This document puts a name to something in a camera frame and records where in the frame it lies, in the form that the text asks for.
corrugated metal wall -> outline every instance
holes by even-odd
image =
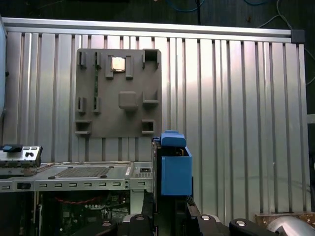
[[[303,45],[9,32],[3,143],[42,145],[43,161],[150,160],[150,138],[74,135],[78,48],[161,50],[163,129],[187,137],[204,213],[311,209]]]

blue latch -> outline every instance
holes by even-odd
[[[180,134],[175,130],[166,130],[165,133],[161,134],[161,146],[167,147],[186,147],[186,139],[183,134]]]

black port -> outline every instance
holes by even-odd
[[[151,169],[150,168],[141,168],[140,173],[150,173]]]
[[[18,189],[30,189],[31,186],[30,183],[18,183]]]

mesh vent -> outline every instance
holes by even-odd
[[[136,174],[136,178],[151,178],[151,173],[139,173]]]
[[[108,167],[78,167],[61,171],[56,176],[60,178],[100,177],[106,175],[109,169]]]

gray plastic panel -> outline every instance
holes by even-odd
[[[161,52],[79,49],[75,133],[142,137],[162,131]]]

